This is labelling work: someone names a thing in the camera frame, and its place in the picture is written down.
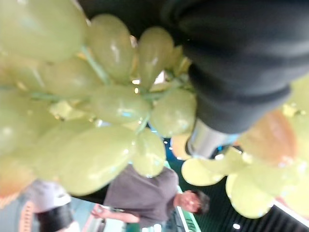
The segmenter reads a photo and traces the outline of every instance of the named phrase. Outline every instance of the man's arm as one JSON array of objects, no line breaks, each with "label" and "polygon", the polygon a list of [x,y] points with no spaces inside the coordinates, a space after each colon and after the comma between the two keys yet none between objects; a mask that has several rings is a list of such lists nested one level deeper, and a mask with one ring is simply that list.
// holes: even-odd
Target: man's arm
[{"label": "man's arm", "polygon": [[123,221],[125,223],[139,223],[140,217],[135,216],[130,213],[122,213],[122,212],[112,212],[106,208],[103,208],[102,206],[98,206],[98,208],[95,208],[92,210],[91,214],[95,218],[105,218],[105,219],[116,219]]}]

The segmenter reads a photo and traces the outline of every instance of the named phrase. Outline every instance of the man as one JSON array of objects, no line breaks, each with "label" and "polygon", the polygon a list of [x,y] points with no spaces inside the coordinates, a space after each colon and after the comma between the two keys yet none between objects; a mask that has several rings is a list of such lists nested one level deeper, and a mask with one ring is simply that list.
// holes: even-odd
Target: man
[{"label": "man", "polygon": [[83,197],[83,200],[121,209],[113,212],[103,207],[92,211],[96,218],[111,218],[126,223],[139,223],[141,228],[167,221],[175,207],[194,213],[208,212],[210,199],[201,191],[178,193],[178,176],[164,168],[153,178],[139,175],[128,165],[108,186]]}]

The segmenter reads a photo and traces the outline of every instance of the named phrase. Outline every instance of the man's hair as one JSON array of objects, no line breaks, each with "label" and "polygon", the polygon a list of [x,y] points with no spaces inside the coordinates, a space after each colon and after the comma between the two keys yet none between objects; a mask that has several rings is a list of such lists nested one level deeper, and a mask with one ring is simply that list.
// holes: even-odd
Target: man's hair
[{"label": "man's hair", "polygon": [[208,213],[210,202],[211,202],[209,196],[207,196],[205,193],[203,193],[200,190],[192,190],[191,192],[194,193],[198,197],[199,202],[200,202],[200,207],[194,214],[202,215],[202,214]]}]

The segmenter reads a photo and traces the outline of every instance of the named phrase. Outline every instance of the black sleeve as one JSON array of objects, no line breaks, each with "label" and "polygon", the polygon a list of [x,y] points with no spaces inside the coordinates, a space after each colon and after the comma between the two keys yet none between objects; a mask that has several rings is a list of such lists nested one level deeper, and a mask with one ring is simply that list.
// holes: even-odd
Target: black sleeve
[{"label": "black sleeve", "polygon": [[247,130],[309,72],[309,1],[79,0],[88,17],[118,16],[137,37],[164,26],[193,61],[197,116],[225,133]]}]

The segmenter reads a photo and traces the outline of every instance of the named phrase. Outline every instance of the gray t-shirt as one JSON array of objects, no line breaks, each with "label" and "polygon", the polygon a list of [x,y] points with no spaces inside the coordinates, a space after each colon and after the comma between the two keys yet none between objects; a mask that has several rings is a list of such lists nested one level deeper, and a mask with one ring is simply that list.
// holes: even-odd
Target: gray t-shirt
[{"label": "gray t-shirt", "polygon": [[156,177],[146,178],[128,165],[110,183],[104,205],[138,214],[140,227],[150,227],[169,219],[177,186],[178,176],[169,168],[164,167]]}]

